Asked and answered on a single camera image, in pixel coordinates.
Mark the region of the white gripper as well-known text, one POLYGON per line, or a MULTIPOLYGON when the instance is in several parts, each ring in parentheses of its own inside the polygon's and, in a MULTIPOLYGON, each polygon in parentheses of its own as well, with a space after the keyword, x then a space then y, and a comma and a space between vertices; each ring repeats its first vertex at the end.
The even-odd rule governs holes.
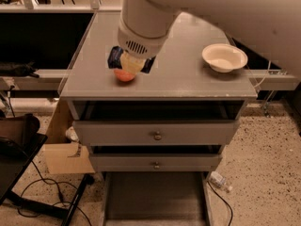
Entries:
POLYGON ((144 68, 145 59, 156 57, 163 48, 167 38, 168 35, 159 38, 138 36, 123 20, 120 20, 118 43, 126 51, 120 56, 122 69, 132 74, 140 73, 144 68))

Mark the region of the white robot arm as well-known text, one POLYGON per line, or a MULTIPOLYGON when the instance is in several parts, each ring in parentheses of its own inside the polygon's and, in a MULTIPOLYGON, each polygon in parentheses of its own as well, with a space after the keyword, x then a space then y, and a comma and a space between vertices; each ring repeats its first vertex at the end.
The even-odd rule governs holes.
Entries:
POLYGON ((301 78, 301 0, 123 0, 119 46, 133 57, 157 56, 182 12, 301 78))

